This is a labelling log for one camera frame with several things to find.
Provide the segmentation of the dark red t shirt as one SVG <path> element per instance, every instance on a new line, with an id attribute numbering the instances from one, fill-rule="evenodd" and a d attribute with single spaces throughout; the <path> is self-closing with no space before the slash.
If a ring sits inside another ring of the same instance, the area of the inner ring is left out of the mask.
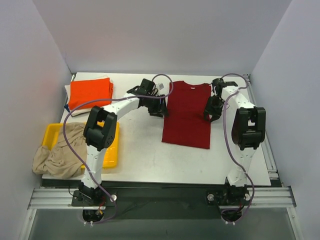
<path id="1" fill-rule="evenodd" d="M 211 124 L 204 117 L 211 87 L 207 83 L 191 85 L 175 81 L 167 97 L 168 116 L 164 118 L 162 142 L 208 150 Z"/>

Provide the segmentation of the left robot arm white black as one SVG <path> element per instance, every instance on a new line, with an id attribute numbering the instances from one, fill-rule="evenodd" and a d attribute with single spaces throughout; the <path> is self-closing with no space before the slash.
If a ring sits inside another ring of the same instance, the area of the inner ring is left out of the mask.
<path id="1" fill-rule="evenodd" d="M 91 109 L 83 133 L 86 165 L 78 188 L 88 205 L 95 206 L 101 201 L 103 191 L 99 185 L 102 183 L 104 157 L 116 138 L 118 120 L 140 107 L 146 107 L 150 116 L 167 116 L 166 95 L 161 93 L 163 88 L 162 83 L 155 84 L 144 78 L 140 85 L 126 92 L 123 100 Z"/>

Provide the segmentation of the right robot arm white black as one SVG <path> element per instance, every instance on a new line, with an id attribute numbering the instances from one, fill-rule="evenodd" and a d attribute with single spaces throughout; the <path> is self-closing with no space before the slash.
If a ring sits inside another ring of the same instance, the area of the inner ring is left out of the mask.
<path id="1" fill-rule="evenodd" d="M 221 192 L 222 200 L 227 204 L 239 198 L 249 200 L 249 169 L 254 154 L 265 140 L 266 110 L 251 103 L 234 81 L 216 78 L 211 87 L 213 95 L 208 98 L 203 115 L 210 123 L 222 120 L 227 164 L 227 188 Z"/>

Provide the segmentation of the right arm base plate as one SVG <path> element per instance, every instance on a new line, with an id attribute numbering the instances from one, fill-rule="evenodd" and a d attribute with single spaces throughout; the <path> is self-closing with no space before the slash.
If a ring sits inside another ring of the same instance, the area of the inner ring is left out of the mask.
<path id="1" fill-rule="evenodd" d="M 209 189 L 205 193 L 206 202 L 213 206 L 246 206 L 251 200 L 246 188 Z"/>

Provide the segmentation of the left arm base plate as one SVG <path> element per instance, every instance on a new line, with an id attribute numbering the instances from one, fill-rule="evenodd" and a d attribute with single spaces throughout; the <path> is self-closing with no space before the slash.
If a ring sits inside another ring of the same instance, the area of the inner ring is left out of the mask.
<path id="1" fill-rule="evenodd" d="M 71 200 L 72 207 L 111 207 L 114 202 L 103 192 L 99 192 L 96 196 L 89 197 L 84 193 L 76 190 Z"/>

